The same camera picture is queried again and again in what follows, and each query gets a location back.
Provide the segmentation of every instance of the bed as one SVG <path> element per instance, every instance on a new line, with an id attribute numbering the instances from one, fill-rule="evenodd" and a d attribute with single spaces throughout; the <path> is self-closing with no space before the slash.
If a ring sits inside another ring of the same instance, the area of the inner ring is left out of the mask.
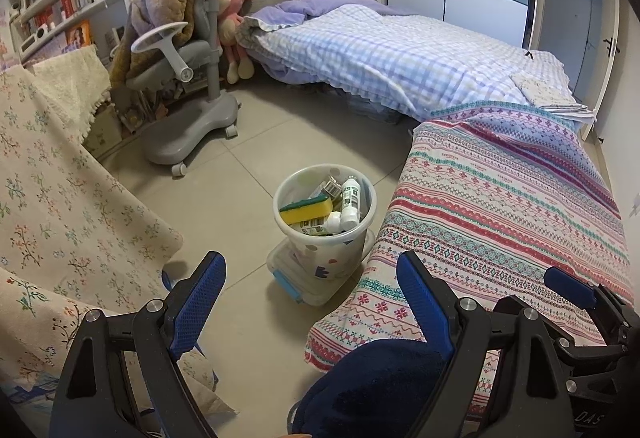
<path id="1" fill-rule="evenodd" d="M 421 124 L 356 289 L 317 322 L 305 358 L 326 371 L 374 339 L 423 340 L 396 281 L 414 250 L 457 296 L 491 309 L 517 294 L 576 337 L 601 343 L 586 312 L 543 285 L 558 266 L 631 302 L 620 214 L 568 123 L 530 106 L 480 102 Z M 497 366 L 489 352 L 471 414 L 486 405 Z"/>
<path id="2" fill-rule="evenodd" d="M 375 0 L 254 0 L 246 12 L 238 42 L 287 84 L 325 82 L 419 121 L 478 100 L 529 104 L 523 81 L 577 106 L 552 54 Z"/>

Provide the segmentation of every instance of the white plastic bucket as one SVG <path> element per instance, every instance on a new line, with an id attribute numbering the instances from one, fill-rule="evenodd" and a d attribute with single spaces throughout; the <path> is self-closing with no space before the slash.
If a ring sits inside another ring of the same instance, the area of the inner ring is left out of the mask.
<path id="1" fill-rule="evenodd" d="M 360 184 L 360 224 L 335 236 L 308 236 L 293 230 L 280 217 L 280 208 L 308 198 L 329 174 L 341 184 L 349 176 Z M 313 277 L 331 280 L 348 277 L 362 260 L 367 229 L 373 222 L 377 204 L 376 190 L 364 174 L 351 167 L 325 163 L 302 169 L 284 180 L 273 197 L 273 215 L 289 238 L 298 265 Z"/>

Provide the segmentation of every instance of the chair seat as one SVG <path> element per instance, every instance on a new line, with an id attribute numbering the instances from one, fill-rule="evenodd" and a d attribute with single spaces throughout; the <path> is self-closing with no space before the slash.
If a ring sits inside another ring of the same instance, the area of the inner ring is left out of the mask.
<path id="1" fill-rule="evenodd" d="M 219 52 L 211 50 L 209 43 L 203 40 L 194 40 L 185 44 L 178 48 L 178 53 L 193 70 L 209 62 L 217 63 L 220 60 Z M 166 59 L 162 58 L 137 77 L 127 80 L 127 88 L 136 91 L 156 92 L 173 79 L 175 79 L 174 69 Z"/>

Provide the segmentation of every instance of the metal screw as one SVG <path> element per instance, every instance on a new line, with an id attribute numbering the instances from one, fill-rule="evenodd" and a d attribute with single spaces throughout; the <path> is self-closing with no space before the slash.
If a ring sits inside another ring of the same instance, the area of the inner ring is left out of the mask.
<path id="1" fill-rule="evenodd" d="M 536 312 L 533 308 L 525 308 L 524 316 L 530 321 L 535 321 L 538 318 L 538 312 Z"/>
<path id="2" fill-rule="evenodd" d="M 472 312 L 478 308 L 478 303 L 471 299 L 471 297 L 463 297 L 460 299 L 460 307 L 467 312 Z"/>
<path id="3" fill-rule="evenodd" d="M 98 309 L 89 310 L 84 316 L 84 319 L 91 323 L 94 321 L 97 321 L 99 318 L 100 318 L 100 310 Z"/>
<path id="4" fill-rule="evenodd" d="M 163 307 L 162 299 L 153 299 L 146 304 L 146 310 L 149 312 L 159 312 Z"/>

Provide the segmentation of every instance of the desk chair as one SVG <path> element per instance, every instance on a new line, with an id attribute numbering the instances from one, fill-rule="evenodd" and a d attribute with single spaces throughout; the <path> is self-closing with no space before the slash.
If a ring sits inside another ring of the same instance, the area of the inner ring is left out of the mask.
<path id="1" fill-rule="evenodd" d="M 127 87 L 132 90 L 158 92 L 172 79 L 191 81 L 192 68 L 207 65 L 208 96 L 191 100 L 154 122 L 141 135 L 145 157 L 153 163 L 172 166 L 176 177 L 186 174 L 185 158 L 209 131 L 225 128 L 227 138 L 238 135 L 239 104 L 233 95 L 220 90 L 218 0 L 195 0 L 193 37 L 176 49 L 172 38 L 185 26 L 186 22 L 169 23 L 140 36 L 131 46 L 133 53 L 159 49 L 164 59 L 127 80 Z"/>

